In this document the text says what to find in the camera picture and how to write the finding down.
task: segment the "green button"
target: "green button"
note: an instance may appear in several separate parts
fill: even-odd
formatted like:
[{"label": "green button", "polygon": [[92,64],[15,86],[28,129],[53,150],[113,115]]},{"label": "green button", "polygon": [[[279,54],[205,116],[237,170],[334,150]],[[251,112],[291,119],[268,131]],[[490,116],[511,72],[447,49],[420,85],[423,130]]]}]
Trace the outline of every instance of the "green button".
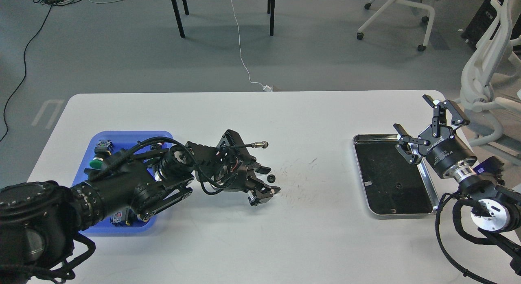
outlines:
[{"label": "green button", "polygon": [[89,162],[89,166],[91,166],[92,169],[101,169],[102,161],[95,159]]}]

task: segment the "black power cord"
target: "black power cord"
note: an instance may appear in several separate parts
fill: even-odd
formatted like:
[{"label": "black power cord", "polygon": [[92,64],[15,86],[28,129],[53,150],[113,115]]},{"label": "black power cord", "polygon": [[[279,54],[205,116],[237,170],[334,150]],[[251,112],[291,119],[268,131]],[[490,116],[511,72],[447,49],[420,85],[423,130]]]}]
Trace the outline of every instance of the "black power cord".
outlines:
[{"label": "black power cord", "polygon": [[11,98],[13,97],[13,95],[16,93],[16,91],[18,91],[18,89],[20,88],[20,86],[22,85],[22,83],[24,82],[24,80],[26,80],[26,77],[27,77],[27,62],[26,62],[26,52],[27,52],[27,47],[29,46],[29,44],[31,44],[31,42],[34,40],[34,38],[36,38],[36,36],[38,36],[38,34],[40,33],[40,31],[42,30],[43,28],[43,25],[45,25],[45,22],[47,21],[47,18],[49,17],[49,14],[50,14],[50,10],[53,8],[53,6],[51,5],[49,7],[49,11],[47,12],[47,15],[45,16],[45,19],[43,20],[43,23],[41,25],[41,27],[39,27],[39,30],[36,32],[36,34],[34,34],[34,36],[29,40],[29,42],[27,43],[26,45],[26,48],[24,49],[24,78],[22,78],[22,81],[18,84],[18,86],[16,87],[16,89],[11,93],[11,96],[9,96],[9,98],[7,99],[7,102],[5,103],[5,106],[4,106],[4,123],[5,123],[5,133],[4,135],[2,136],[2,138],[0,139],[0,142],[4,140],[5,136],[7,135],[7,133],[9,132],[9,127],[7,126],[7,120],[5,118],[5,112],[7,110],[7,104],[9,104],[9,101],[11,100]]},{"label": "black power cord", "polygon": [[440,203],[438,204],[438,209],[436,210],[436,223],[435,223],[435,230],[436,230],[436,239],[438,240],[438,245],[440,246],[441,252],[449,260],[450,264],[452,264],[458,271],[463,273],[463,277],[469,277],[473,280],[476,280],[477,282],[483,283],[483,284],[497,284],[496,282],[492,282],[488,279],[485,279],[483,277],[480,277],[476,275],[475,273],[472,273],[462,265],[460,265],[450,254],[447,252],[445,247],[443,246],[443,243],[441,243],[441,235],[440,235],[440,219],[441,219],[441,212],[443,211],[444,206],[451,200],[451,199],[459,199],[459,194],[454,193],[445,193],[441,196]]}]

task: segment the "black robotic arm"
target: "black robotic arm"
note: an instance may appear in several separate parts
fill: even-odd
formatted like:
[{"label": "black robotic arm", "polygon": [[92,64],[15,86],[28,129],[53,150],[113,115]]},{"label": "black robotic arm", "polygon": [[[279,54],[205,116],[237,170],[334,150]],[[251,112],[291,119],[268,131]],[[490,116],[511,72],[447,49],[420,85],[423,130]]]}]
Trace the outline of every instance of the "black robotic arm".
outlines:
[{"label": "black robotic arm", "polygon": [[[173,146],[163,149],[163,143]],[[136,154],[149,146],[150,151]],[[86,169],[88,179],[70,189],[55,181],[1,189],[0,283],[24,283],[32,276],[55,283],[73,279],[72,269],[95,251],[95,244],[80,230],[127,207],[148,221],[192,193],[188,185],[194,171],[207,194],[242,191],[249,194],[251,206],[266,203],[280,188],[257,178],[256,173],[267,174],[271,169],[259,164],[247,147],[265,149],[268,143],[245,145],[233,130],[227,130],[216,147],[156,137],[99,158],[101,168]],[[102,156],[110,144],[101,144],[99,149]],[[204,182],[214,191],[208,191]],[[73,241],[88,250],[67,262]],[[51,271],[60,263],[60,268]]]}]

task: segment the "gray floor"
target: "gray floor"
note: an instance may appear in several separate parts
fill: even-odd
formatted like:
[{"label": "gray floor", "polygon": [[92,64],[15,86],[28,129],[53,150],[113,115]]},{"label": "gray floor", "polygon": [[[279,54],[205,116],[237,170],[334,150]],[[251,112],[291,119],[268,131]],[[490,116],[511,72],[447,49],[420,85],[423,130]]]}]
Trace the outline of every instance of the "gray floor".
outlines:
[{"label": "gray floor", "polygon": [[[423,14],[400,5],[390,7],[358,41],[357,28],[383,3],[365,10],[366,1],[276,0],[275,36],[270,37],[266,0],[235,0],[252,80],[283,91],[427,89],[457,97],[461,70],[472,54],[459,29],[482,0],[438,2],[425,52],[416,51],[425,32]],[[7,109],[10,130],[0,143],[0,186],[30,175],[55,123],[54,101],[37,118],[47,100],[67,102],[78,93],[262,89],[249,84],[241,65],[230,0],[188,0],[188,6],[190,15],[182,15],[186,39],[179,37],[170,0],[85,0],[53,8],[28,48],[27,79]],[[0,0],[2,106],[24,74],[24,47],[47,10],[31,0]],[[92,104],[92,110],[103,109]],[[175,104],[165,110],[175,110]],[[107,116],[93,122],[117,121]]]}]

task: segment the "black cable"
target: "black cable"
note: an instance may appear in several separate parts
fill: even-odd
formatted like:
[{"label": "black cable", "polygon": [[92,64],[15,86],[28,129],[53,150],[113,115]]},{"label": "black cable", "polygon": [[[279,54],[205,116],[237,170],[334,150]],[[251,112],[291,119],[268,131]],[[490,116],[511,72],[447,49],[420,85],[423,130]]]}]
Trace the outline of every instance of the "black cable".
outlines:
[{"label": "black cable", "polygon": [[93,178],[91,178],[90,180],[91,181],[96,181],[96,180],[99,180],[101,178],[103,178],[104,176],[106,176],[106,174],[108,174],[110,171],[112,171],[113,169],[115,169],[116,167],[119,167],[121,166],[126,160],[128,160],[135,152],[139,151],[140,149],[143,149],[147,146],[150,146],[150,145],[153,145],[153,144],[156,144],[156,143],[161,143],[161,142],[166,142],[166,143],[172,143],[174,145],[177,145],[177,146],[180,146],[184,152],[186,152],[188,154],[188,156],[193,160],[194,162],[194,166],[195,168],[197,169],[197,173],[201,176],[203,176],[203,178],[205,178],[208,182],[210,182],[210,184],[212,186],[215,186],[216,188],[218,189],[223,189],[225,188],[225,186],[221,186],[219,185],[217,182],[215,182],[213,179],[211,179],[210,177],[208,177],[206,175],[206,173],[203,172],[203,170],[201,169],[201,166],[199,165],[199,163],[196,162],[195,160],[195,157],[193,156],[192,152],[190,152],[190,150],[188,148],[186,148],[183,144],[181,144],[180,142],[176,141],[175,139],[171,139],[171,138],[166,138],[166,137],[163,137],[163,136],[157,136],[155,138],[150,138],[150,139],[146,139],[144,140],[143,142],[138,142],[137,145],[133,146],[132,148],[130,148],[128,151],[126,151],[119,159],[117,159],[116,161],[114,161],[112,164],[110,164],[106,169],[103,169],[102,171],[100,171],[97,175],[95,175]]},{"label": "black cable", "polygon": [[27,52],[27,47],[29,46],[29,44],[31,44],[31,42],[33,41],[34,38],[36,38],[36,36],[38,36],[39,32],[42,30],[43,28],[43,25],[45,25],[45,22],[47,21],[47,18],[49,17],[49,14],[50,14],[50,10],[53,8],[53,6],[50,6],[49,8],[49,11],[47,12],[47,15],[45,16],[45,19],[43,20],[43,23],[41,25],[41,27],[39,27],[39,30],[36,32],[36,34],[34,34],[34,36],[29,40],[29,42],[27,43],[26,45],[26,48],[24,49],[24,78],[22,78],[22,81],[18,84],[18,86],[16,87],[16,89],[11,93],[11,96],[9,96],[9,98],[7,99],[7,102],[5,103],[5,106],[4,106],[4,123],[5,123],[5,133],[4,135],[2,136],[2,138],[0,139],[0,142],[4,140],[5,136],[7,135],[7,132],[9,132],[9,127],[7,126],[7,120],[5,118],[5,112],[7,110],[7,104],[9,104],[9,100],[11,100],[11,98],[13,97],[13,95],[16,93],[16,91],[18,91],[18,89],[20,88],[20,86],[22,85],[22,83],[24,82],[24,80],[26,80],[26,77],[27,77],[27,62],[26,62],[26,52]]},{"label": "black cable", "polygon": [[463,273],[463,277],[469,277],[473,280],[476,280],[477,282],[483,283],[483,284],[497,284],[496,282],[492,282],[490,280],[487,280],[485,278],[482,278],[475,273],[472,273],[462,265],[460,265],[454,258],[452,258],[445,247],[443,246],[443,243],[441,243],[441,235],[440,235],[440,219],[441,219],[441,211],[443,211],[444,206],[451,200],[451,199],[457,199],[456,195],[450,194],[450,193],[444,193],[444,195],[441,196],[440,203],[438,204],[438,209],[436,210],[436,223],[435,223],[435,230],[436,230],[436,239],[438,240],[438,245],[440,246],[441,252],[447,258],[447,260],[456,268],[458,271]]},{"label": "black cable", "polygon": [[201,175],[199,175],[199,182],[201,183],[201,188],[203,189],[204,193],[206,193],[207,195],[216,195],[218,193],[220,193],[221,191],[223,191],[224,189],[218,189],[214,192],[210,192],[208,191],[205,187],[204,187],[204,183],[203,183],[203,179],[201,177]]}]

